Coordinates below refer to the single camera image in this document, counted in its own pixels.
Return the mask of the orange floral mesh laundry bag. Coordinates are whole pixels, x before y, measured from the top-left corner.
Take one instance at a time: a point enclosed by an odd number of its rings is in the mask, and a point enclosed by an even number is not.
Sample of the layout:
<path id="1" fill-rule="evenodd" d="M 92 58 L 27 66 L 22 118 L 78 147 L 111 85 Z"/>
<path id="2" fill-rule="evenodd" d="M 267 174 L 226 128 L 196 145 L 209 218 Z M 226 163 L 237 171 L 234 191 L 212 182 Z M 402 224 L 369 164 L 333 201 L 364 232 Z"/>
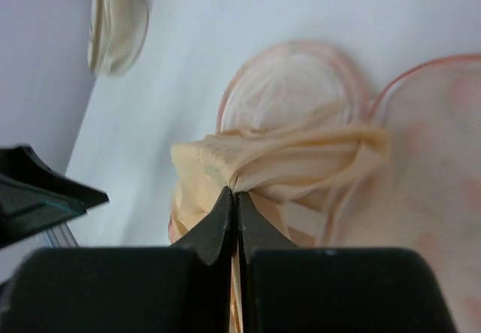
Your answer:
<path id="1" fill-rule="evenodd" d="M 385 129 L 392 145 L 387 161 L 355 188 L 344 242 L 327 247 L 415 250 L 433 268 L 460 332 L 478 332 L 479 55 L 423 63 L 371 95 L 361 71 L 333 47 L 279 44 L 233 77 L 213 135 L 276 128 L 336 101 L 345 105 L 344 122 Z"/>

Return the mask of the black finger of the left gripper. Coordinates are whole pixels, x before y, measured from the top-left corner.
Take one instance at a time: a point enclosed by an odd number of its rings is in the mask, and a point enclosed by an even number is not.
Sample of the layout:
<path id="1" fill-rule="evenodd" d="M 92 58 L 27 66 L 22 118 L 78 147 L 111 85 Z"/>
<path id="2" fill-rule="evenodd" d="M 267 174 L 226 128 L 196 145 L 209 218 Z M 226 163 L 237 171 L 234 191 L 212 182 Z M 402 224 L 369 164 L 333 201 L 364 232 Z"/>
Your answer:
<path id="1" fill-rule="evenodd" d="M 1 247 L 86 213 L 84 205 L 1 176 Z"/>
<path id="2" fill-rule="evenodd" d="M 106 192 L 70 180 L 52 170 L 29 145 L 1 148 L 1 174 L 28 186 L 73 198 L 84 207 L 109 202 Z"/>

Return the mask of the beige bra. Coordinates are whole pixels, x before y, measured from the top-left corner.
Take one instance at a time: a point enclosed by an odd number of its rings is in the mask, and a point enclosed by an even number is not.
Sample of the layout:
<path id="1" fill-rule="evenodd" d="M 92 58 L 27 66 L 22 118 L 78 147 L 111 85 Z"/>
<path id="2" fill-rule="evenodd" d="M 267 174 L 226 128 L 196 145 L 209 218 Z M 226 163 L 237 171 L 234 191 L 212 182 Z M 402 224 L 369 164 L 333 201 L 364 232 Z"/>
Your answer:
<path id="1" fill-rule="evenodd" d="M 174 145 L 170 242 L 205 218 L 229 188 L 249 193 L 261 215 L 293 243 L 342 244 L 355 188 L 387 161 L 392 145 L 385 129 L 344 122 L 344 110 L 336 101 L 276 128 L 243 127 Z"/>

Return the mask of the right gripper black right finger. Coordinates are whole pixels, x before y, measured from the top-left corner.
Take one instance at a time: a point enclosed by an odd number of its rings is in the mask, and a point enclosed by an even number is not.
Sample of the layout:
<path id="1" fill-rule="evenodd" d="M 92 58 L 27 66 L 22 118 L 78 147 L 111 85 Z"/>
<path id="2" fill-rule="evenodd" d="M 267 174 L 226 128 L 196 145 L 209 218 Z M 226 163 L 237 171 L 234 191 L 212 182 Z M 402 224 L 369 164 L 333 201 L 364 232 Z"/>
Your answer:
<path id="1" fill-rule="evenodd" d="M 416 252 L 297 247 L 237 194 L 246 332 L 458 332 L 446 293 Z"/>

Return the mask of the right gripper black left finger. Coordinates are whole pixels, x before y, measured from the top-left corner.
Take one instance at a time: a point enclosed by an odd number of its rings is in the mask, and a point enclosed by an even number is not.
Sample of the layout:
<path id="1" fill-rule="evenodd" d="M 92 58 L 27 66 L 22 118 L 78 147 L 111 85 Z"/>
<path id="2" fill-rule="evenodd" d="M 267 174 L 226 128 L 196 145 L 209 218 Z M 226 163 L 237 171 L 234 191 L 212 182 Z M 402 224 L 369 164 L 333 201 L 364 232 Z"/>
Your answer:
<path id="1" fill-rule="evenodd" d="M 1 296 L 3 332 L 227 332 L 233 195 L 169 247 L 36 250 Z"/>

